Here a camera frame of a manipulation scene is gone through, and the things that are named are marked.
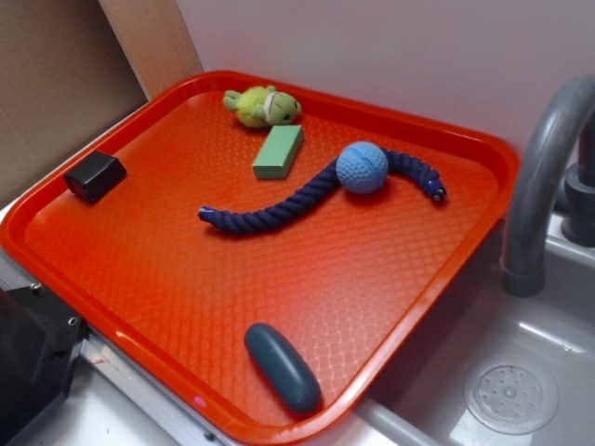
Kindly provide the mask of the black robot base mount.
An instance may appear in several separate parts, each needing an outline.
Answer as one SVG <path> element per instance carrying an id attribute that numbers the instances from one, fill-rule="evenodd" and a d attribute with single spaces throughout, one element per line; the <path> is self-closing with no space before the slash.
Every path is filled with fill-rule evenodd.
<path id="1" fill-rule="evenodd" d="M 1 292 L 1 443 L 13 445 L 69 397 L 86 323 L 40 283 Z"/>

